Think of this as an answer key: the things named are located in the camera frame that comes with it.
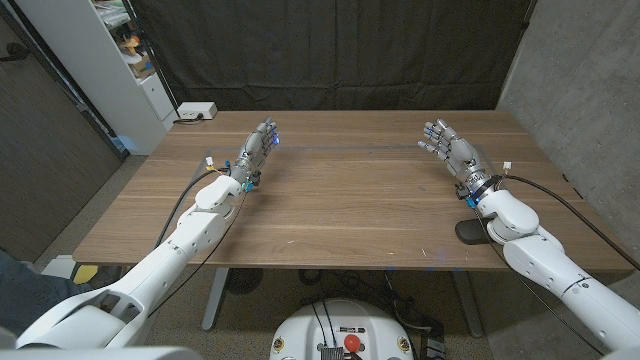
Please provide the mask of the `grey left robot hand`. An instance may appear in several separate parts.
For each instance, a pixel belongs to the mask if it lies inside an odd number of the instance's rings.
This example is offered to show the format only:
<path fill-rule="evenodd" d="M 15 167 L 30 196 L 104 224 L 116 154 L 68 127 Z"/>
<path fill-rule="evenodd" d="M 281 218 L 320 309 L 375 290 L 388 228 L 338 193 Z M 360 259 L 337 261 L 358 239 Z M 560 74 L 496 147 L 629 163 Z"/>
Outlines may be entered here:
<path fill-rule="evenodd" d="M 280 143 L 276 123 L 267 116 L 249 134 L 239 150 L 229 176 L 238 181 L 249 192 L 260 183 L 261 169 L 270 152 Z"/>

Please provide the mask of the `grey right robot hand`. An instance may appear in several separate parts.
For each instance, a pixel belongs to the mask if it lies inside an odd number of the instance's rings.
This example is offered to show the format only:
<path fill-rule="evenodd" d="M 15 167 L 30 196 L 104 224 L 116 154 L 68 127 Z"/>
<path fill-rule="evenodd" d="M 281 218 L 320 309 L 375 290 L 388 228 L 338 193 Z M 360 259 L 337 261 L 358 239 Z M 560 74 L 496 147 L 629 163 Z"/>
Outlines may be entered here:
<path fill-rule="evenodd" d="M 476 149 L 442 119 L 426 122 L 423 132 L 429 143 L 419 141 L 418 146 L 442 160 L 477 203 L 495 181 L 485 172 Z"/>

